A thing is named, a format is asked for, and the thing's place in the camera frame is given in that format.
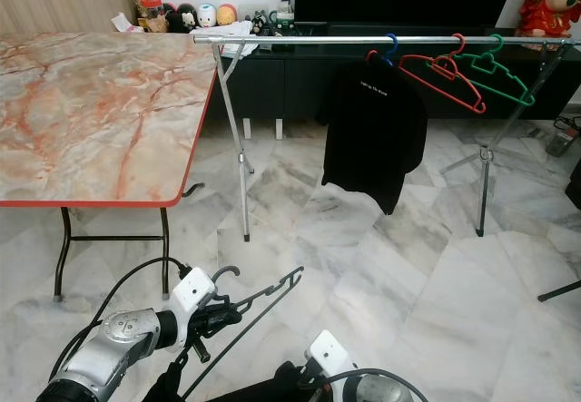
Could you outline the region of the dark navy garment yellow logo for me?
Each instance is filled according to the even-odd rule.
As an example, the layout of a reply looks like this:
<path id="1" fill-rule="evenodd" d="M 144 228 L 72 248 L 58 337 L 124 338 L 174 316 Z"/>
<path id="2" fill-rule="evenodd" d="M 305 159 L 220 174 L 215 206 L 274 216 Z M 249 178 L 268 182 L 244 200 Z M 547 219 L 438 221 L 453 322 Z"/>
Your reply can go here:
<path id="1" fill-rule="evenodd" d="M 311 402 L 315 390 L 299 387 L 300 377 L 299 366 L 282 362 L 273 377 L 206 402 Z"/>

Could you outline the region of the blue plastic hanger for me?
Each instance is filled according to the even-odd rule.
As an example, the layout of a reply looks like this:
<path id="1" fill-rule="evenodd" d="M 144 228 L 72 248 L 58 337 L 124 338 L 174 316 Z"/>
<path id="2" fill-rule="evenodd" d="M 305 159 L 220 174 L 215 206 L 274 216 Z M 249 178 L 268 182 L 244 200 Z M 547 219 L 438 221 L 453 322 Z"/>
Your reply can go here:
<path id="1" fill-rule="evenodd" d="M 382 59 L 383 62 L 386 63 L 386 65 L 394 67 L 395 64 L 393 62 L 393 58 L 394 54 L 399 49 L 399 39 L 397 36 L 395 36 L 395 34 L 392 33 L 388 33 L 386 34 L 386 36 L 389 37 L 391 40 L 391 47 L 387 51 L 382 51 L 382 53 L 380 54 L 380 58 Z"/>

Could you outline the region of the red plastic hanger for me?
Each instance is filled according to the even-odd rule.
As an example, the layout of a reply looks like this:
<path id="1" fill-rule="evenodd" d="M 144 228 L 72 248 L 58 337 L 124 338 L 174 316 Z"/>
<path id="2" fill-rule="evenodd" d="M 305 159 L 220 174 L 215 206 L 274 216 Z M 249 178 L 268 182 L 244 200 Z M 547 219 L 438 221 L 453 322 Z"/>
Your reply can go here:
<path id="1" fill-rule="evenodd" d="M 403 54 L 399 58 L 396 67 L 411 79 L 419 82 L 431 91 L 443 95 L 445 99 L 469 109 L 474 114 L 483 114 L 487 110 L 487 104 L 483 101 L 483 95 L 477 87 L 459 71 L 459 66 L 454 57 L 462 53 L 466 48 L 465 36 L 461 33 L 452 35 L 459 41 L 458 48 L 440 56 L 422 56 L 422 54 Z M 433 83 L 419 75 L 418 70 L 427 69 L 439 79 L 444 80 L 448 86 L 441 87 L 439 83 Z"/>

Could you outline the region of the green plastic hanger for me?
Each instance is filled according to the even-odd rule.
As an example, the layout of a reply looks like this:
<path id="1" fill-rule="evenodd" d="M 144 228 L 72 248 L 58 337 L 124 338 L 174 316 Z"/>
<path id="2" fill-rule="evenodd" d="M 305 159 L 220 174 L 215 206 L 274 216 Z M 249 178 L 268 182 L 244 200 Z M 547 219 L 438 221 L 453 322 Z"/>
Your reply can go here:
<path id="1" fill-rule="evenodd" d="M 494 40 L 497 40 L 497 46 L 495 46 L 495 48 L 483 51 L 482 54 L 459 53 L 454 56 L 454 59 L 468 63 L 470 70 L 480 72 L 481 74 L 505 75 L 505 77 L 511 80 L 511 82 L 517 83 L 520 92 L 518 95 L 514 96 L 509 93 L 501 92 L 497 88 L 491 87 L 486 83 L 478 82 L 476 79 L 469 78 L 469 81 L 473 83 L 474 86 L 485 88 L 486 91 L 501 96 L 503 99 L 515 101 L 515 103 L 520 104 L 520 106 L 532 106 L 532 104 L 536 102 L 535 95 L 528 90 L 528 87 L 523 80 L 520 80 L 518 77 L 513 75 L 510 70 L 503 64 L 499 63 L 495 57 L 495 53 L 505 46 L 505 37 L 498 34 L 490 34 L 490 36 L 493 37 Z"/>

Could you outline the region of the black T-shirt white print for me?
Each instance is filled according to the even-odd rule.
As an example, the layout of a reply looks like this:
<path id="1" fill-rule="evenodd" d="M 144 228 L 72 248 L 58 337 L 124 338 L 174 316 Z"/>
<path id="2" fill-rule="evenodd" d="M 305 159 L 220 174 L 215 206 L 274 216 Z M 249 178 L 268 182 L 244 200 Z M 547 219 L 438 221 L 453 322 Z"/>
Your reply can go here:
<path id="1" fill-rule="evenodd" d="M 327 127 L 323 185 L 364 193 L 391 215 L 423 161 L 428 112 L 409 78 L 372 59 L 340 66 L 316 112 Z"/>

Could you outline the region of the black TV console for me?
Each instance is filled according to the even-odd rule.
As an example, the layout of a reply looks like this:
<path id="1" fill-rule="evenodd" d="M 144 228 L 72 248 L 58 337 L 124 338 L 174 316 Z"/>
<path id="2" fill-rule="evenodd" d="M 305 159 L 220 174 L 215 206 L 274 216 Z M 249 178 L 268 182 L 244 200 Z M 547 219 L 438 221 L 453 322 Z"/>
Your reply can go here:
<path id="1" fill-rule="evenodd" d="M 323 103 L 340 66 L 391 47 L 383 28 L 302 27 L 287 36 L 225 36 L 240 46 L 240 64 L 228 78 L 233 112 L 240 119 L 306 119 Z M 448 28 L 411 28 L 393 33 L 403 54 L 446 54 L 453 49 Z M 536 93 L 520 119 L 551 120 L 569 106 L 581 107 L 581 25 L 568 38 L 573 48 Z"/>

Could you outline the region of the round black toy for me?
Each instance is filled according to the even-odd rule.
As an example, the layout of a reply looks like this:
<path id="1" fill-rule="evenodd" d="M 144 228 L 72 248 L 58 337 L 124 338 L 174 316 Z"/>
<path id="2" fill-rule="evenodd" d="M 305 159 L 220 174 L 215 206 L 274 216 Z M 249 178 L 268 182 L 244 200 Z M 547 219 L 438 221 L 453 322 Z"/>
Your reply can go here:
<path id="1" fill-rule="evenodd" d="M 196 11 L 190 4 L 172 6 L 163 5 L 163 17 L 166 21 L 166 32 L 174 34 L 188 34 L 192 29 L 198 27 Z"/>

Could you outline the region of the green and white mug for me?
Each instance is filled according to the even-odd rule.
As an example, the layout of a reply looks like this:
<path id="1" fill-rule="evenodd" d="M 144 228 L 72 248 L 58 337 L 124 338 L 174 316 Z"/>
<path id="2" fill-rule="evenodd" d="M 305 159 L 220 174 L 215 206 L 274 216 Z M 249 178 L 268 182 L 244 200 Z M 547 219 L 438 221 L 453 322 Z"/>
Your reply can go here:
<path id="1" fill-rule="evenodd" d="M 269 19 L 274 36 L 295 35 L 295 16 L 293 12 L 272 11 Z"/>

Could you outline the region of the round orange toy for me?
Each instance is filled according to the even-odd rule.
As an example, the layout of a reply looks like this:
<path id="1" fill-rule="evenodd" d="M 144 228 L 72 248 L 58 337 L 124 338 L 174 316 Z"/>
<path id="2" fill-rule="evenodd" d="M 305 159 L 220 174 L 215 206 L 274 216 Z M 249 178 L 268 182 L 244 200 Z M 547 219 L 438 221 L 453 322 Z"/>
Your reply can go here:
<path id="1" fill-rule="evenodd" d="M 216 9 L 216 24 L 220 27 L 224 25 L 231 25 L 238 21 L 238 13 L 235 6 L 232 4 L 221 4 Z"/>

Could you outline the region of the clear jar red lid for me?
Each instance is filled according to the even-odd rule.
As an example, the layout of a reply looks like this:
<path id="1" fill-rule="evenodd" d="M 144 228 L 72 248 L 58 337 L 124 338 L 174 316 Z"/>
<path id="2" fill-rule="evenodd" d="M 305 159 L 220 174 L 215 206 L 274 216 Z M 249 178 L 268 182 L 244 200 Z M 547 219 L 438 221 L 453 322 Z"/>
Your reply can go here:
<path id="1" fill-rule="evenodd" d="M 169 24 L 163 17 L 162 0 L 138 0 L 140 26 L 150 33 L 165 33 Z"/>

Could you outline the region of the dark brown sofa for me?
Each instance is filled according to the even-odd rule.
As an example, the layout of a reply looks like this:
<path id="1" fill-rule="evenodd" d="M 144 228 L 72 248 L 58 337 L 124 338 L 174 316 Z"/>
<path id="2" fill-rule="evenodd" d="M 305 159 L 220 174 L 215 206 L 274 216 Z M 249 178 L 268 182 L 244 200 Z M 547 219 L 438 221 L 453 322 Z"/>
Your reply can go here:
<path id="1" fill-rule="evenodd" d="M 565 195 L 578 211 L 581 211 L 581 159 L 570 173 Z"/>

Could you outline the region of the light wood cabinet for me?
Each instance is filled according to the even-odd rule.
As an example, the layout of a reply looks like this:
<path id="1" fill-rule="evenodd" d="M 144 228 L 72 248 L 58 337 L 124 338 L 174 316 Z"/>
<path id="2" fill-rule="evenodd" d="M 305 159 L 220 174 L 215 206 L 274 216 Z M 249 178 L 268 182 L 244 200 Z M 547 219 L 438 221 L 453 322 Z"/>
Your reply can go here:
<path id="1" fill-rule="evenodd" d="M 136 19 L 132 0 L 1 0 L 1 36 L 115 32 L 113 18 Z"/>

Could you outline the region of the red laughing Buddha statue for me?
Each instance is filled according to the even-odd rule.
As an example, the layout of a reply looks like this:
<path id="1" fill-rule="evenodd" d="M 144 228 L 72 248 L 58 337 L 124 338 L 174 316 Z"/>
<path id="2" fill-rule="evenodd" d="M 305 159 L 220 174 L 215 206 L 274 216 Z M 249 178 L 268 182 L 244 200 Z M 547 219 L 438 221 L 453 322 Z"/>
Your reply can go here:
<path id="1" fill-rule="evenodd" d="M 581 0 L 524 0 L 518 15 L 517 36 L 570 38 L 581 25 Z"/>

